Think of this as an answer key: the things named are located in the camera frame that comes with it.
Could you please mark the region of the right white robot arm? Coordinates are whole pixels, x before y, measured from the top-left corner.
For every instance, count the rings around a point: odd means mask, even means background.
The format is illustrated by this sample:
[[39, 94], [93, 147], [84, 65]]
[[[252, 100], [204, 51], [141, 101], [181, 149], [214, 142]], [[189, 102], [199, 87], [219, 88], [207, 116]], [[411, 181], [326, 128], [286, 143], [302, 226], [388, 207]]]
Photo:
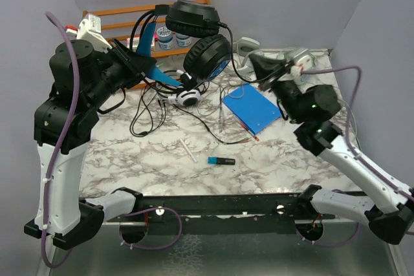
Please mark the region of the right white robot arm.
[[397, 245], [413, 225], [413, 188], [385, 172], [340, 129], [332, 117], [341, 111], [332, 85], [319, 84], [302, 91], [287, 74], [317, 75], [317, 70], [295, 70], [295, 62], [252, 54], [259, 89], [272, 92], [284, 108], [283, 117], [298, 125], [299, 144], [329, 162], [355, 183], [364, 196], [352, 196], [311, 185], [298, 197], [303, 218], [336, 215], [367, 226], [380, 240]]

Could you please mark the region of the black blue headphones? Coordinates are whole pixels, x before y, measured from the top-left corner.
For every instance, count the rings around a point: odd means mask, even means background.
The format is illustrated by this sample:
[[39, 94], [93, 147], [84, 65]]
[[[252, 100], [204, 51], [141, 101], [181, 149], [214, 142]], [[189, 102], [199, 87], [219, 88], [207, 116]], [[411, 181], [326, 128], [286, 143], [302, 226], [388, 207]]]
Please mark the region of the black blue headphones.
[[[229, 64], [236, 70], [234, 63], [233, 39], [226, 39], [219, 33], [225, 28], [233, 36], [227, 24], [221, 22], [217, 10], [211, 6], [194, 1], [178, 0], [167, 5], [155, 5], [154, 9], [142, 14], [135, 22], [130, 38], [139, 37], [137, 54], [150, 56], [151, 42], [155, 27], [149, 21], [158, 16], [166, 17], [166, 27], [172, 32], [197, 38], [189, 49], [183, 62], [183, 69], [197, 80], [197, 84], [214, 80]], [[146, 76], [159, 83], [167, 83], [182, 88], [181, 81], [175, 81], [161, 73], [154, 66]]]

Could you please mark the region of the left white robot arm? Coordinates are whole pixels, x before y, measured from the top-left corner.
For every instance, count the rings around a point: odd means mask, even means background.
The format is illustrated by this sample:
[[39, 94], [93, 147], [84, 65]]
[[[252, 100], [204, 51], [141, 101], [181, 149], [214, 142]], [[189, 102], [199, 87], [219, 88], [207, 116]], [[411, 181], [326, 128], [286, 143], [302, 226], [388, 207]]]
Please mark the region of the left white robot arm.
[[105, 221], [122, 215], [130, 221], [141, 217], [142, 194], [137, 191], [121, 187], [95, 199], [78, 194], [101, 106], [116, 91], [140, 82], [155, 63], [118, 40], [112, 40], [106, 52], [80, 39], [55, 49], [49, 61], [52, 90], [34, 115], [41, 197], [36, 217], [24, 227], [27, 235], [50, 235], [56, 247], [69, 250], [92, 239]]

